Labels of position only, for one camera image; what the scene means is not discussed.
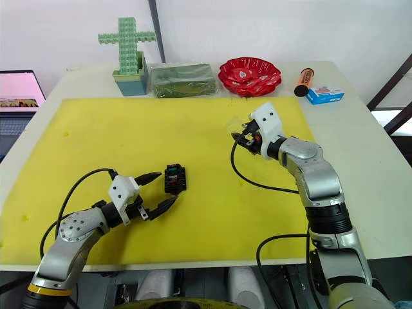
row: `yellow mat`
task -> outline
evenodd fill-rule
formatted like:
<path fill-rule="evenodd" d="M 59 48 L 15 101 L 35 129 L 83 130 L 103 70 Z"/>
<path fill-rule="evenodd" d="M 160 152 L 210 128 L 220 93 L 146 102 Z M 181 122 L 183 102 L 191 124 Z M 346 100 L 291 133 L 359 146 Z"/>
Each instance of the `yellow mat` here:
<path fill-rule="evenodd" d="M 248 114 L 268 100 L 287 136 L 313 140 L 295 98 L 65 100 L 5 203 L 0 262 L 38 264 L 41 237 L 70 187 L 99 167 L 138 176 L 179 163 L 186 167 L 187 191 L 154 221 L 137 219 L 112 229 L 93 247 L 89 265 L 253 260 L 263 239 L 306 232 L 298 195 L 249 185 L 230 166 L 233 139 L 226 123 L 233 117 L 246 122 Z M 277 161 L 240 147 L 235 161 L 241 173 L 256 182 L 296 189 Z M 76 189 L 66 212 L 109 201 L 110 183 L 107 173 L 91 176 Z M 143 187 L 141 195 L 145 207 L 153 209 L 167 196 L 163 176 Z M 262 256 L 302 258 L 304 240 L 271 243 Z"/>

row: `small box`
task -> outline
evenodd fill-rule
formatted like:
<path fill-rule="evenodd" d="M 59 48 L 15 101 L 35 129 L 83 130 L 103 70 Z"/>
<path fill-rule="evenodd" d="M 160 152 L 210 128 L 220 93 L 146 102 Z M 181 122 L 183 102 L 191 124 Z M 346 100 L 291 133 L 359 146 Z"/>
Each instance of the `small box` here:
<path fill-rule="evenodd" d="M 160 66 L 152 69 L 151 78 L 156 98 L 212 95 L 218 89 L 209 64 Z"/>
<path fill-rule="evenodd" d="M 310 88 L 306 97 L 313 105 L 316 105 L 339 101 L 344 94 L 345 92 L 337 87 L 320 87 Z"/>

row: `laptop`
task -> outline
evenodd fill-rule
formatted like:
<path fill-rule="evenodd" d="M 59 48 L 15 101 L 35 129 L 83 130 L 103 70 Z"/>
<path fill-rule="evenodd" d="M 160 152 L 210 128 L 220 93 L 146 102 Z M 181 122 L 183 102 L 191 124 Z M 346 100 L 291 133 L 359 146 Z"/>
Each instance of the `laptop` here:
<path fill-rule="evenodd" d="M 33 70 L 0 71 L 0 161 L 44 101 Z"/>

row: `blue and white box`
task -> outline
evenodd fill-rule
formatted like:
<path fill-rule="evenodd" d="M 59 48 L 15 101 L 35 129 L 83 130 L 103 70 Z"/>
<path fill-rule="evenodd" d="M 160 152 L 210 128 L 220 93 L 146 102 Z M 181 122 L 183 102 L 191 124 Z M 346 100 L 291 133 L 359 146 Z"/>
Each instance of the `blue and white box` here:
<path fill-rule="evenodd" d="M 313 104 L 322 104 L 335 102 L 342 99 L 345 92 L 342 89 L 337 87 L 320 87 L 320 88 L 310 88 L 308 94 L 306 95 L 307 99 Z"/>

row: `laptop keyboard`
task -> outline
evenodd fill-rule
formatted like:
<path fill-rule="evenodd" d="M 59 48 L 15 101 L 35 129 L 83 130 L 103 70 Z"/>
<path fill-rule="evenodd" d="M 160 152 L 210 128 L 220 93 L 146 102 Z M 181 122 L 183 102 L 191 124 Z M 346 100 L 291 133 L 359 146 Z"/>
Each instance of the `laptop keyboard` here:
<path fill-rule="evenodd" d="M 30 119 L 4 119 L 0 120 L 0 135 L 20 135 Z"/>

